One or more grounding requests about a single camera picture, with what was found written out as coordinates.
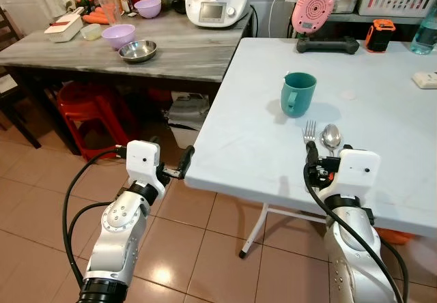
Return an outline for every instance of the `red stool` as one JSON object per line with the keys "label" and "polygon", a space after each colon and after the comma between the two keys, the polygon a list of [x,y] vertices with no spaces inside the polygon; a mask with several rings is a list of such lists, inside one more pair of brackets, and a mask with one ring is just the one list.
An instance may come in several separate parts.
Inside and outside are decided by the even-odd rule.
{"label": "red stool", "polygon": [[[118,145],[126,145],[129,141],[139,137],[137,120],[129,111],[123,98],[112,87],[70,83],[58,93],[57,102],[59,110],[86,160],[111,149],[111,147],[90,149],[85,144],[85,135],[90,130],[95,130],[98,134],[104,132],[102,124]],[[130,123],[133,129],[131,136],[125,133],[120,120]],[[78,121],[82,122],[79,128],[75,124]],[[114,156],[115,154],[108,154],[105,157]]]}

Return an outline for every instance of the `teal mug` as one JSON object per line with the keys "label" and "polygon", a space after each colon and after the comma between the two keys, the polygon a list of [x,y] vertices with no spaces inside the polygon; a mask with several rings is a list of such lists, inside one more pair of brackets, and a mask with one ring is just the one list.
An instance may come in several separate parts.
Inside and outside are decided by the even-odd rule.
{"label": "teal mug", "polygon": [[316,79],[307,73],[289,73],[284,77],[281,108],[289,117],[305,114],[313,97]]}

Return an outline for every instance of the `white folding table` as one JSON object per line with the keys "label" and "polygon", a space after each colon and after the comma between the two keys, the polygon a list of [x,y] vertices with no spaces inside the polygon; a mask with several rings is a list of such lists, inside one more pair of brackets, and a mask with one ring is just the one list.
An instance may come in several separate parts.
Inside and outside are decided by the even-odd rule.
{"label": "white folding table", "polygon": [[[309,119],[318,132],[332,123],[342,144],[381,156],[376,183],[361,202],[376,227],[437,237],[437,89],[415,85],[412,75],[420,71],[437,71],[437,54],[415,55],[407,43],[391,42],[382,54],[363,47],[355,55],[300,54],[296,40],[245,38],[196,140],[185,182],[264,203],[248,248],[267,211],[291,215],[271,204],[324,214],[305,190],[302,128]],[[296,119],[279,104],[287,72],[317,79],[309,110]]]}

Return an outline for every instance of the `orange device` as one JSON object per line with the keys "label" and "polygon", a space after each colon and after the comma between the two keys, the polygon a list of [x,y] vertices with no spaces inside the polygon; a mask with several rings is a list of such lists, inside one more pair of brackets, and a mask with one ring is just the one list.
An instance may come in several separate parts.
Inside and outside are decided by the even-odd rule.
{"label": "orange device", "polygon": [[395,25],[390,20],[373,20],[366,37],[367,50],[372,53],[385,52],[394,30],[396,30]]}

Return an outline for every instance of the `lavender bowl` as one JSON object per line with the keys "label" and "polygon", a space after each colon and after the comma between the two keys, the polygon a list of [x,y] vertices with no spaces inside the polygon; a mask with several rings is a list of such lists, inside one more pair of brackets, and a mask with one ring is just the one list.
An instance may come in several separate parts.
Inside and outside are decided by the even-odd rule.
{"label": "lavender bowl", "polygon": [[135,27],[133,25],[113,25],[102,32],[102,37],[118,50],[135,40]]}
{"label": "lavender bowl", "polygon": [[161,0],[142,0],[135,3],[134,7],[139,15],[144,18],[154,18],[161,11]]}

